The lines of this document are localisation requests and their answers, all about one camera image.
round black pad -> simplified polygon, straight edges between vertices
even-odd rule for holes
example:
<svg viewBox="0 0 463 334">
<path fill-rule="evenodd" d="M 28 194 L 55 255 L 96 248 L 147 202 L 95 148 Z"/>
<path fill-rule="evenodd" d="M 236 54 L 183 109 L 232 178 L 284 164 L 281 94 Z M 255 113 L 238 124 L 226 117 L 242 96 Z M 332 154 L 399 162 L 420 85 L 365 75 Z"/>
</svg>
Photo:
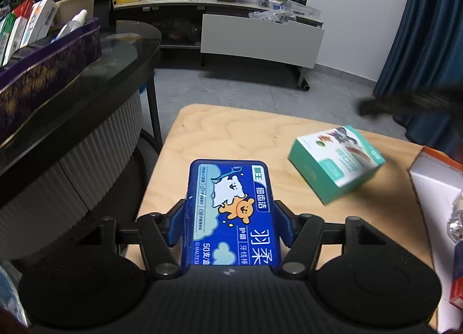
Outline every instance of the round black pad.
<svg viewBox="0 0 463 334">
<path fill-rule="evenodd" d="M 38 262 L 22 277 L 19 297 L 33 321 L 55 328 L 96 326 L 120 317 L 140 299 L 142 270 L 93 246 L 76 246 Z"/>
<path fill-rule="evenodd" d="M 427 321 L 441 296 L 437 275 L 402 249 L 345 253 L 317 272 L 315 289 L 349 321 L 381 328 Z"/>
</svg>

blue curtain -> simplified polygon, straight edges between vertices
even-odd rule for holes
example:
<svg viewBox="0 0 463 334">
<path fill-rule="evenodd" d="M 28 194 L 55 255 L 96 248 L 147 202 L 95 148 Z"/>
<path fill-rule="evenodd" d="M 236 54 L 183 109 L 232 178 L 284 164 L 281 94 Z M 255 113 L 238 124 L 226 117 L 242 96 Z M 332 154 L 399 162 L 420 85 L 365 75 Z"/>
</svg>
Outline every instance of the blue curtain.
<svg viewBox="0 0 463 334">
<path fill-rule="evenodd" d="M 399 30 L 378 83 L 376 96 L 424 89 L 463 90 L 463 0 L 407 0 Z M 415 143 L 454 156 L 462 141 L 449 116 L 396 116 Z"/>
</svg>

cartoon bear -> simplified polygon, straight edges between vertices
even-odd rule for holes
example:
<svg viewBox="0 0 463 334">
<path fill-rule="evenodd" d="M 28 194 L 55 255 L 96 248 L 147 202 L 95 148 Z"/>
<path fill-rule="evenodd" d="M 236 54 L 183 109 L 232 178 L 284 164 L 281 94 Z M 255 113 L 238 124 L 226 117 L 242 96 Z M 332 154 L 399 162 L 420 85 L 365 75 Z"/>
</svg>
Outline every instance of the cartoon bear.
<svg viewBox="0 0 463 334">
<path fill-rule="evenodd" d="M 246 197 L 248 195 L 245 194 L 244 198 L 235 197 L 233 198 L 233 202 L 230 205 L 225 205 L 224 207 L 220 207 L 218 209 L 219 213 L 230 213 L 227 216 L 228 220 L 235 219 L 236 217 L 242 219 L 242 222 L 245 224 L 249 224 L 249 216 L 252 215 L 254 212 L 254 208 L 252 204 L 254 203 L 253 198 L 249 198 L 246 201 Z"/>
<path fill-rule="evenodd" d="M 224 207 L 225 204 L 231 205 L 236 197 L 244 199 L 245 196 L 238 177 L 233 176 L 231 179 L 228 179 L 228 176 L 226 176 L 219 182 L 214 182 L 212 207 Z"/>
</svg>

glass tabletop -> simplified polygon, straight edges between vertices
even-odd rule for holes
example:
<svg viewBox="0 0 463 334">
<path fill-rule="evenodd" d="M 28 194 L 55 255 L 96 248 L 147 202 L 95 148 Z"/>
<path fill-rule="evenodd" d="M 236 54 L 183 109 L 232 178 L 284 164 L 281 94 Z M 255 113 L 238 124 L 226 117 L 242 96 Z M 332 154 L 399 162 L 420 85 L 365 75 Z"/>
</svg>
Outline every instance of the glass tabletop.
<svg viewBox="0 0 463 334">
<path fill-rule="evenodd" d="M 0 207 L 7 201 L 3 199 L 4 182 L 12 187 L 13 179 L 24 188 L 105 121 L 153 75 L 161 44 L 157 28 L 137 21 L 118 21 L 109 32 L 101 32 L 100 37 L 101 58 L 34 113 L 0 147 Z"/>
</svg>

gray floor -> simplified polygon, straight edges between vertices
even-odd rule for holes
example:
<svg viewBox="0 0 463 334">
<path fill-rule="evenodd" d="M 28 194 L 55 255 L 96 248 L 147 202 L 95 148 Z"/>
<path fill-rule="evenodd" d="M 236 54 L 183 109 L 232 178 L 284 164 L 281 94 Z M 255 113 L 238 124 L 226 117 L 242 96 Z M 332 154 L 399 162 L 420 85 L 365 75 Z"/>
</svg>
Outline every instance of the gray floor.
<svg viewBox="0 0 463 334">
<path fill-rule="evenodd" d="M 283 64 L 210 55 L 201 67 L 197 51 L 168 51 L 155 72 L 163 138 L 182 107 L 204 103 L 351 125 L 406 140 L 405 129 L 390 116 L 371 120 L 356 114 L 356 102 L 371 97 L 372 86 L 321 72 L 311 72 L 309 84 L 309 92 L 298 90 L 294 76 Z M 146 92 L 142 106 L 143 127 L 152 132 Z"/>
</svg>

